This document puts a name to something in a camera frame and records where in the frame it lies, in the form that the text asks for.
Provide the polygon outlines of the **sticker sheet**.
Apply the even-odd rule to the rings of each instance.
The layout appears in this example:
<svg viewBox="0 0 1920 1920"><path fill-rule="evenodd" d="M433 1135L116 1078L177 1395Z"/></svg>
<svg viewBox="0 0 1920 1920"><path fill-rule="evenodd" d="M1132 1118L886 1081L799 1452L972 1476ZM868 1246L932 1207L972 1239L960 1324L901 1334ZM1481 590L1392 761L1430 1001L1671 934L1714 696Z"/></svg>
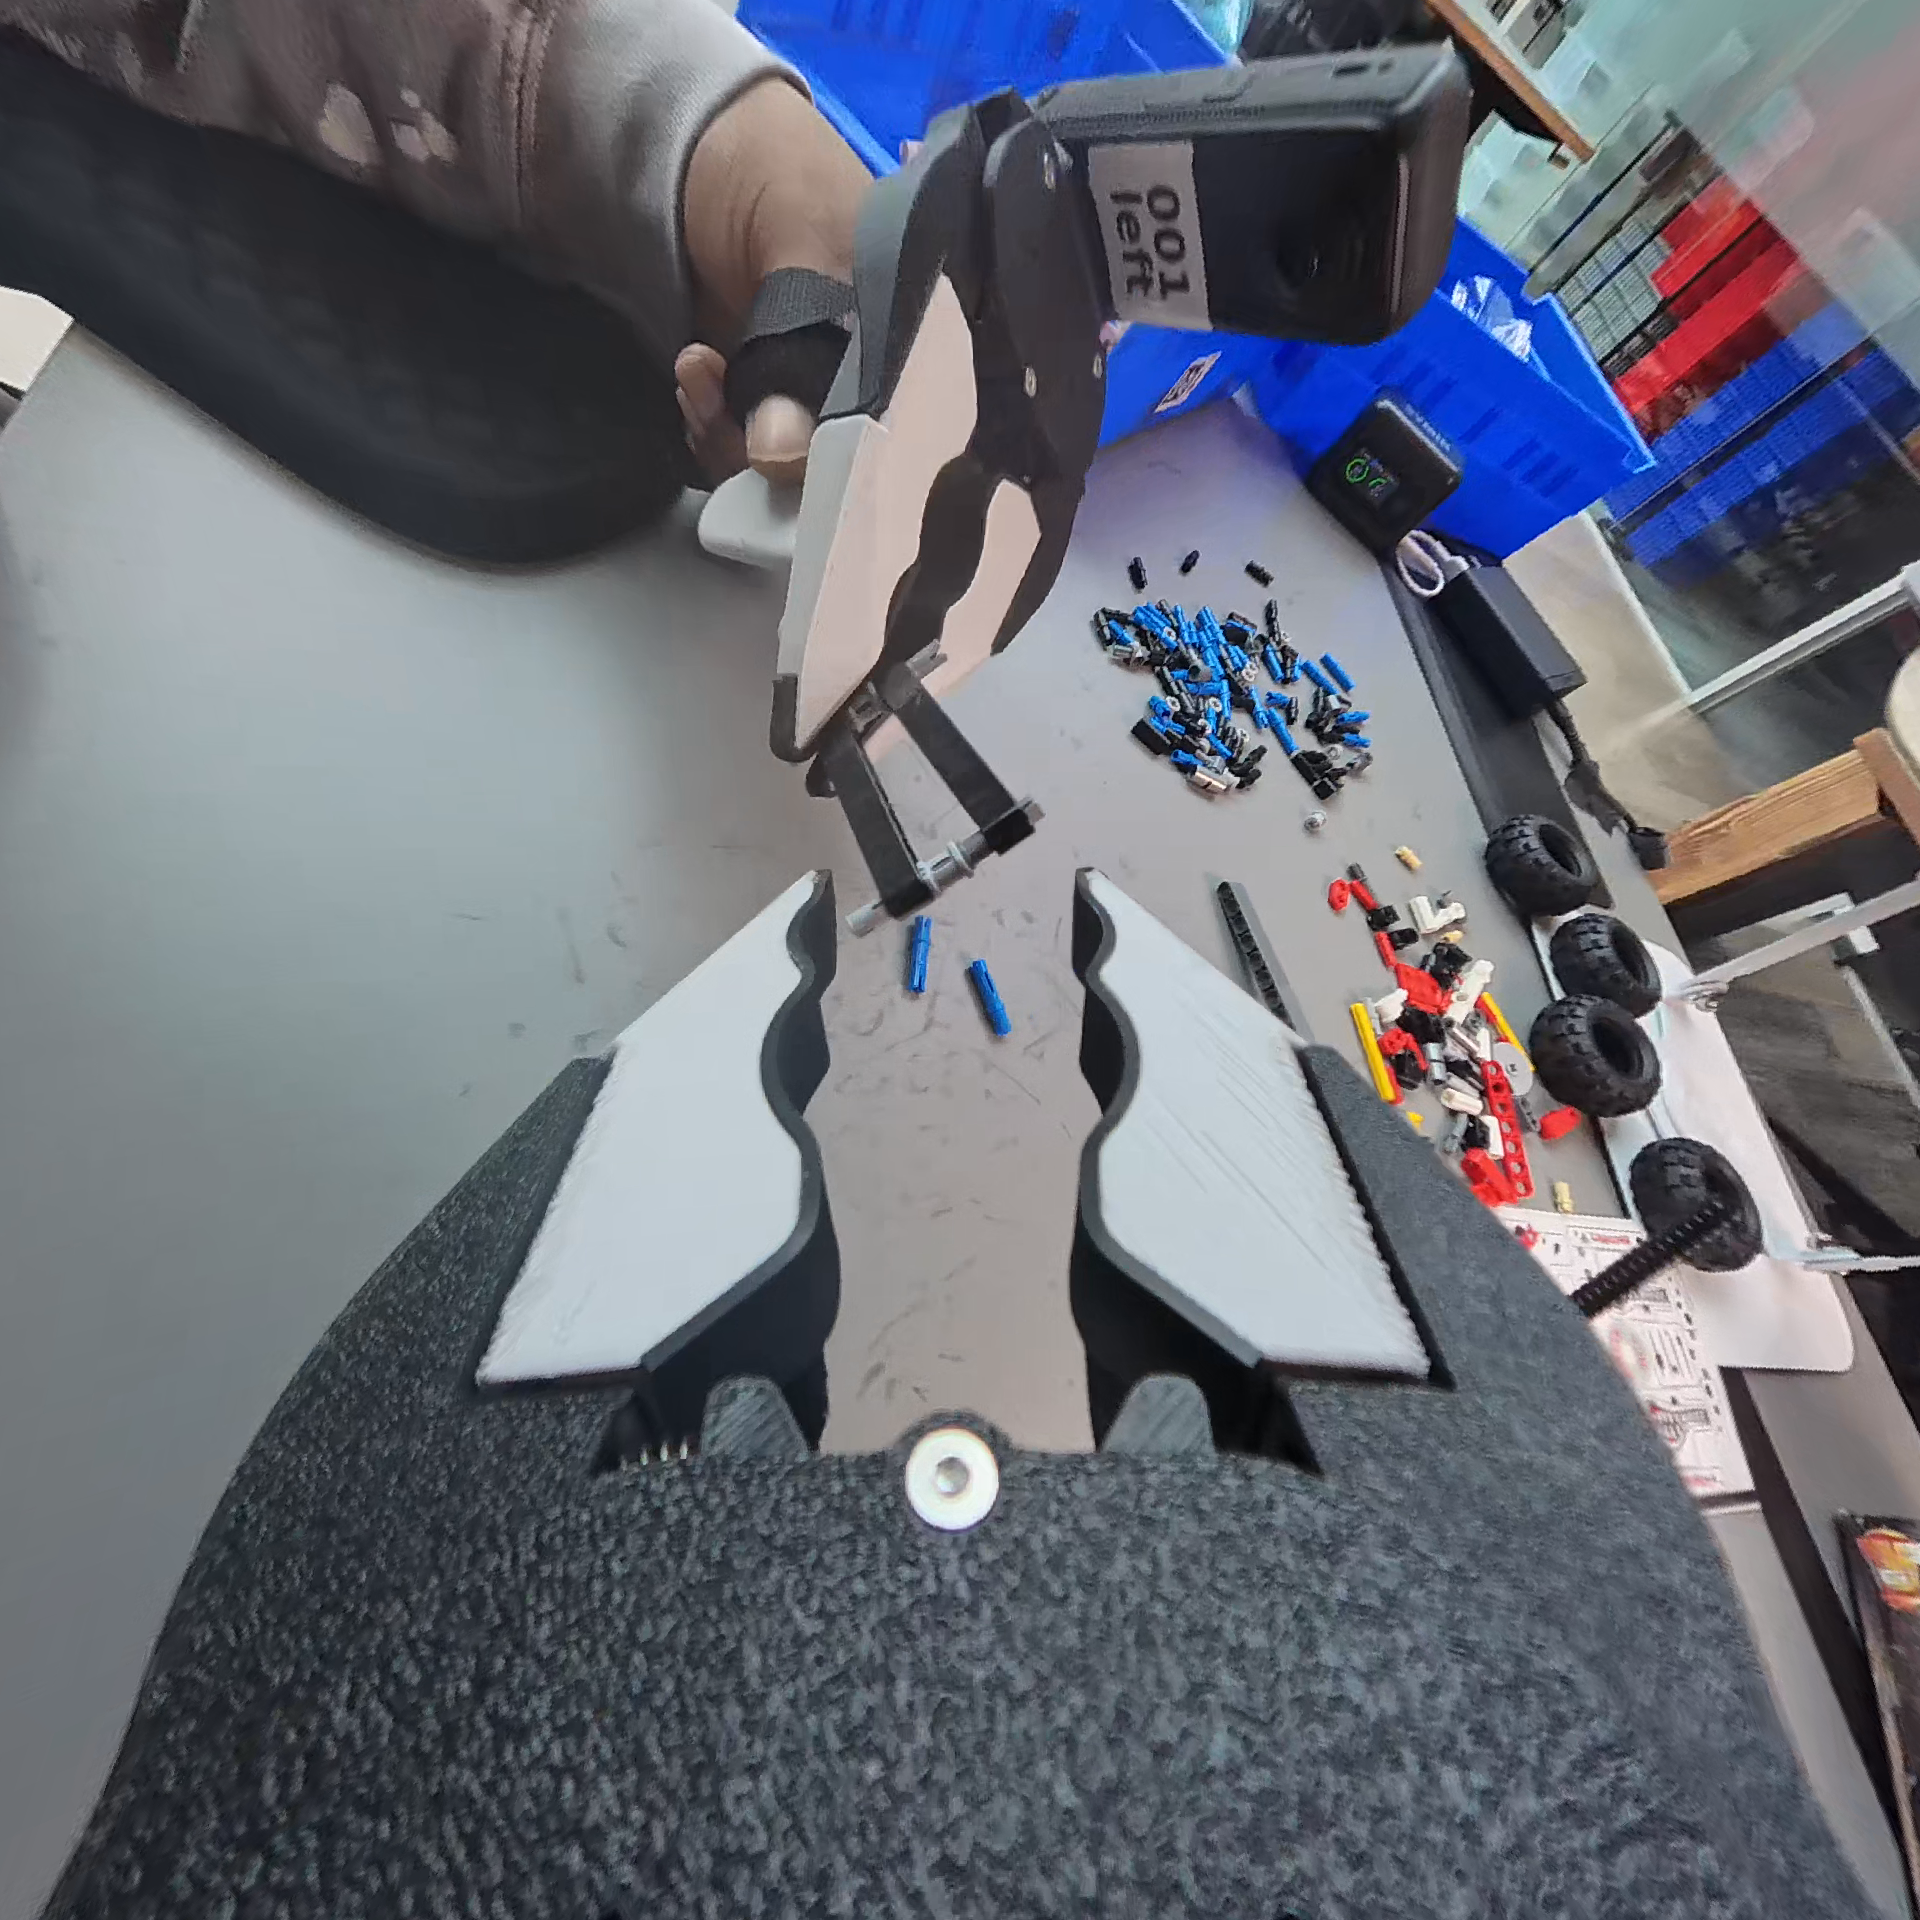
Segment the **sticker sheet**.
<svg viewBox="0 0 1920 1920"><path fill-rule="evenodd" d="M1574 1297L1605 1266L1636 1248L1636 1220L1501 1207L1513 1239L1552 1284ZM1745 1464L1721 1369L1706 1359L1686 1290L1686 1270L1671 1266L1622 1300L1588 1319L1588 1330L1631 1387L1671 1464L1702 1506L1750 1499L1757 1489Z"/></svg>

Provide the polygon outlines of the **black power bank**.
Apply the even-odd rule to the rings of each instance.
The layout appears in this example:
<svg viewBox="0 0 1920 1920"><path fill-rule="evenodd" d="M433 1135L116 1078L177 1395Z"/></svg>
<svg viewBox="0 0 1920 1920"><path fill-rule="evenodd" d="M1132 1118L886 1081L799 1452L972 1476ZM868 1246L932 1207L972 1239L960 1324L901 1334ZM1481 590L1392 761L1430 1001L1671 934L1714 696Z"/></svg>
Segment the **black power bank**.
<svg viewBox="0 0 1920 1920"><path fill-rule="evenodd" d="M1316 452L1305 487L1336 522L1369 537L1423 529L1460 490L1466 457L1396 391L1366 401Z"/></svg>

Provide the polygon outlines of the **grey desk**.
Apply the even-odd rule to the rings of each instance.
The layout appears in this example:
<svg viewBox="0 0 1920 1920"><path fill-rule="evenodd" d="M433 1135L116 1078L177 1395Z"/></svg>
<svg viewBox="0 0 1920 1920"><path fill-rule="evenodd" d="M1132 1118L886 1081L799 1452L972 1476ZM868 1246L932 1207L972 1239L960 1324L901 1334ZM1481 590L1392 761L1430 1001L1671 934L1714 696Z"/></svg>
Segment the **grey desk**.
<svg viewBox="0 0 1920 1920"><path fill-rule="evenodd" d="M768 754L777 583L694 522L452 567L78 332L5 428L5 1915L56 1879L228 1476L349 1297L796 879L870 894ZM1212 601L1276 570L1281 623L1366 686L1376 766L1320 838L1290 771L1207 802L1132 742L1138 679L1087 618L1129 555L1189 547ZM1542 982L1386 579L1230 404L1093 472L1052 600L950 712L1044 823L944 900L925 996L897 934L841 945L809 1106L842 1256L828 1442L967 1409L1081 1450L1074 873L1215 968L1212 882L1244 882L1345 1057L1350 862L1383 889L1413 846L1479 896L1516 1024Z"/></svg>

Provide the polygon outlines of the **black technic beam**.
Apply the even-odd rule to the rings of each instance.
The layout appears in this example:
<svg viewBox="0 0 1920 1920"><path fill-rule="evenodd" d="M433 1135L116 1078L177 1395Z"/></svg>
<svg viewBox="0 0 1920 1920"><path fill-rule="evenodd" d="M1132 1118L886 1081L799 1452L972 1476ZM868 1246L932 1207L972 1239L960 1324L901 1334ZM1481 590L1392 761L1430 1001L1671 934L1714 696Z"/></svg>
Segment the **black technic beam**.
<svg viewBox="0 0 1920 1920"><path fill-rule="evenodd" d="M885 667L878 692L929 771L960 802L989 856L1005 856L1036 832L1037 808L1014 800L908 663Z"/></svg>

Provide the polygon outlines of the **pile of blue black pins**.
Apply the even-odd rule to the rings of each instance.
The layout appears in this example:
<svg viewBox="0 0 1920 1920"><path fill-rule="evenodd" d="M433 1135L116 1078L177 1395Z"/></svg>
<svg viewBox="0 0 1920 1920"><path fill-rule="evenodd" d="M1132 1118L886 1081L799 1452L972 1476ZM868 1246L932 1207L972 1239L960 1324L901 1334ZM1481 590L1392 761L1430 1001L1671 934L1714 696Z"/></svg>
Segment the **pile of blue black pins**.
<svg viewBox="0 0 1920 1920"><path fill-rule="evenodd" d="M1132 600L1098 606L1087 630L1112 666L1144 684L1132 742L1183 788L1215 802L1290 771L1312 802L1336 800L1376 761L1373 715L1348 667L1309 655L1279 624L1153 588L1143 555L1121 575Z"/></svg>

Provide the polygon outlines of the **wooden table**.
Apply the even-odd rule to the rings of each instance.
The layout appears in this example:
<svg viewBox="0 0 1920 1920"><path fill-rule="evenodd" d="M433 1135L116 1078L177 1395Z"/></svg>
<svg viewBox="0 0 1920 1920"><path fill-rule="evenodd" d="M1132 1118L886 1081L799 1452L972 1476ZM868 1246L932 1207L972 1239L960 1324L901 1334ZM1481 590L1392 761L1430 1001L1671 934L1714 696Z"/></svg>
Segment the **wooden table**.
<svg viewBox="0 0 1920 1920"><path fill-rule="evenodd" d="M1914 851L1917 760L1889 729L1666 834L1653 894L1673 912L1741 888L1833 872L1842 857Z"/></svg>

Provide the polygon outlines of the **pile of red white parts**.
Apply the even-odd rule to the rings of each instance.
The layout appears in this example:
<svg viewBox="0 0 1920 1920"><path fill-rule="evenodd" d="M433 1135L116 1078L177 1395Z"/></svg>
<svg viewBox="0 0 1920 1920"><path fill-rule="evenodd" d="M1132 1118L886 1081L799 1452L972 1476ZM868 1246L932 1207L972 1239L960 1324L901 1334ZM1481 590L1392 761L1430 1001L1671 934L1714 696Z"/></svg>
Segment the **pile of red white parts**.
<svg viewBox="0 0 1920 1920"><path fill-rule="evenodd" d="M1398 1106L1385 1106L1486 1207L1534 1202L1534 1152L1570 1137L1578 1115L1535 1087L1520 1033L1492 995L1496 968L1466 945L1466 905L1452 894L1392 904L1353 862L1328 882L1328 912L1353 924L1373 955L1348 1008L1373 1008L1385 1060L1404 1091ZM1345 1022L1360 1057L1348 1010ZM1360 1071L1370 1081L1362 1057Z"/></svg>

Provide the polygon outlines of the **blue storage bin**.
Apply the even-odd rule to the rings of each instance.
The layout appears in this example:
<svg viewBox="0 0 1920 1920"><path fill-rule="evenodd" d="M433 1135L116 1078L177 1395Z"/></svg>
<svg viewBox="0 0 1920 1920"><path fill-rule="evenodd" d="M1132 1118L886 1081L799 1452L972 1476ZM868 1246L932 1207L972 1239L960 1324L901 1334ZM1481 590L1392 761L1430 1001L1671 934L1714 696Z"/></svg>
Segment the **blue storage bin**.
<svg viewBox="0 0 1920 1920"><path fill-rule="evenodd" d="M1500 559L1653 465L1566 308L1527 297L1527 271L1465 220L1404 330L1366 347L1284 344L1250 380L1256 416L1297 473L1378 393L1401 398L1457 457L1436 527Z"/></svg>

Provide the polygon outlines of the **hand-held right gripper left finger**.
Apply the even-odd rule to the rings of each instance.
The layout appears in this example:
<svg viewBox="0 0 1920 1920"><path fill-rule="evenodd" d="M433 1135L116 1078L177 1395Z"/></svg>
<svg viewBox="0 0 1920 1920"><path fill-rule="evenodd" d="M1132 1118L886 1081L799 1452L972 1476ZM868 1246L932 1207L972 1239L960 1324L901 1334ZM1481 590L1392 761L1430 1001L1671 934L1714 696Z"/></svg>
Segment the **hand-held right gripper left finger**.
<svg viewBox="0 0 1920 1920"><path fill-rule="evenodd" d="M760 1378L818 1450L836 1236L809 1104L834 972L831 875L805 872L613 1041L477 1350L482 1396L624 1386L644 1450L694 1450L708 1395Z"/></svg>

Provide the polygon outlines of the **black beam and axle assembly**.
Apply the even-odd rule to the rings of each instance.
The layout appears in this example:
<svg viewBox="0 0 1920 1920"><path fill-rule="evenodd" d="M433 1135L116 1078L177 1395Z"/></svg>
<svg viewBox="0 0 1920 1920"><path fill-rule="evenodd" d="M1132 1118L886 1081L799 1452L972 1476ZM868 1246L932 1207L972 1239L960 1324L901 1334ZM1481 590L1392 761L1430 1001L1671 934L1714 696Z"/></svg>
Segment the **black beam and axle assembly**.
<svg viewBox="0 0 1920 1920"><path fill-rule="evenodd" d="M918 657L897 666L921 676ZM846 927L857 939L885 922L918 915L991 857L975 831L946 841L935 856L914 851L870 752L880 727L896 722L880 699L878 676L862 682L842 703L818 735L806 763L806 792L836 800L868 868L873 900L846 912Z"/></svg>

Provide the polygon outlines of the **blue bin with square sticker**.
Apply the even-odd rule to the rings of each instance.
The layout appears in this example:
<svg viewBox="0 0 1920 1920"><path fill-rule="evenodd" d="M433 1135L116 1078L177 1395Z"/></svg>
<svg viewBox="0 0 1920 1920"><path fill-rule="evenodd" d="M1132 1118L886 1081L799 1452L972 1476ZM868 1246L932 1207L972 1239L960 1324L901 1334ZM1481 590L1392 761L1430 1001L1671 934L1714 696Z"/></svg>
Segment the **blue bin with square sticker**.
<svg viewBox="0 0 1920 1920"><path fill-rule="evenodd" d="M1230 64L1248 6L1201 3L741 3L735 22L796 67L876 176L956 106L1069 80ZM1276 360L1226 332L1124 330L1109 351L1098 447L1226 401Z"/></svg>

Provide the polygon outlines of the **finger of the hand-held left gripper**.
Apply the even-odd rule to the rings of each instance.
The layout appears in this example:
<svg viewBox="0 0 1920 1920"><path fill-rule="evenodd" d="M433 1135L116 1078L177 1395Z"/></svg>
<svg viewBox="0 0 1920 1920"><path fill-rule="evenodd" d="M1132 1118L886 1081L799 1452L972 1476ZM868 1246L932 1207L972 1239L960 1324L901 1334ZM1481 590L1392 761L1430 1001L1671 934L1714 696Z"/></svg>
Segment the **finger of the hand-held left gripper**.
<svg viewBox="0 0 1920 1920"><path fill-rule="evenodd" d="M918 655L925 688L957 688L1013 644L1062 570L1078 502L1072 487L997 483L972 575Z"/></svg>
<svg viewBox="0 0 1920 1920"><path fill-rule="evenodd" d="M816 425L777 631L772 748L816 752L885 648L902 575L921 553L935 481L975 425L973 345L948 278L932 282L893 396Z"/></svg>

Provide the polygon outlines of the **black power adapter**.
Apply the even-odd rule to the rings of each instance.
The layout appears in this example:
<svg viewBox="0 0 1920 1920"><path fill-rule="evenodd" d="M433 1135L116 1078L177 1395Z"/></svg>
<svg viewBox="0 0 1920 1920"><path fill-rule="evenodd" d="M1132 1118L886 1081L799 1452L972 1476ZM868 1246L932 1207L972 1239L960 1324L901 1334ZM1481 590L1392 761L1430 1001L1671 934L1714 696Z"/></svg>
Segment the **black power adapter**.
<svg viewBox="0 0 1920 1920"><path fill-rule="evenodd" d="M1453 567L1430 606L1513 719L1546 713L1588 684L1585 671L1501 566Z"/></svg>

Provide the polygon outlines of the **stack of red crates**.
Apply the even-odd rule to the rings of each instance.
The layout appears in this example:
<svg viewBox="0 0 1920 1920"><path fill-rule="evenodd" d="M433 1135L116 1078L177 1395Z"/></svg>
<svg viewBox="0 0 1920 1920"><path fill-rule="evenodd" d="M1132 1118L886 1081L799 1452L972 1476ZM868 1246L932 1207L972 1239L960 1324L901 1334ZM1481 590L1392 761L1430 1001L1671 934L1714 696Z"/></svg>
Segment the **stack of red crates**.
<svg viewBox="0 0 1920 1920"><path fill-rule="evenodd" d="M1823 305L1793 246L1732 182L1702 187L1658 239L1658 302L1613 380L1644 442L1680 425Z"/></svg>

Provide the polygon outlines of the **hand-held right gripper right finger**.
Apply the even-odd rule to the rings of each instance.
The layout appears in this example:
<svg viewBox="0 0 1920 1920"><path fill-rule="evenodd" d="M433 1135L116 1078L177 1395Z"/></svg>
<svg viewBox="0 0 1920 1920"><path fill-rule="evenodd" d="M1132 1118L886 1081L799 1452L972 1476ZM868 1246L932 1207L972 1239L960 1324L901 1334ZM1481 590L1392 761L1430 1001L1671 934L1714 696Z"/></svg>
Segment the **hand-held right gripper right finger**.
<svg viewBox="0 0 1920 1920"><path fill-rule="evenodd" d="M1072 886L1078 1071L1072 1322L1096 1447L1152 1378L1201 1442L1309 1454L1289 1387L1430 1386L1416 1307L1320 1100L1309 1046L1098 868Z"/></svg>

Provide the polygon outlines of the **stack of blue crates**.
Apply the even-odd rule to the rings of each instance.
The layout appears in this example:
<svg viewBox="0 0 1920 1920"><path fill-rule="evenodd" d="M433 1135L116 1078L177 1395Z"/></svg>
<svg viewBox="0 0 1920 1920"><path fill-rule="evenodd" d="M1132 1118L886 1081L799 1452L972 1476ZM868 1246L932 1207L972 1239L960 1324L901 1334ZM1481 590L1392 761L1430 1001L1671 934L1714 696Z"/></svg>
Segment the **stack of blue crates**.
<svg viewBox="0 0 1920 1920"><path fill-rule="evenodd" d="M1630 563L1671 588L1700 585L1896 460L1917 420L1903 369L1868 344L1826 361L1809 345L1806 332L1774 345L1602 498Z"/></svg>

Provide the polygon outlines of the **printed toy box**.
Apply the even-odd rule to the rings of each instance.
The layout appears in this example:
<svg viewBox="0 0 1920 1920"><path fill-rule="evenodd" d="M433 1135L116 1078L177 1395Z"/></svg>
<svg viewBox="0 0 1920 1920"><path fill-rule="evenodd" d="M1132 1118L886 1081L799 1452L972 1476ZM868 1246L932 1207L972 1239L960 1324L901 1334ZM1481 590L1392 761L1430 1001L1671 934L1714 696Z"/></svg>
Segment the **printed toy box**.
<svg viewBox="0 0 1920 1920"><path fill-rule="evenodd" d="M1910 1900L1917 1900L1917 1523L1842 1512L1850 1583L1878 1708Z"/></svg>

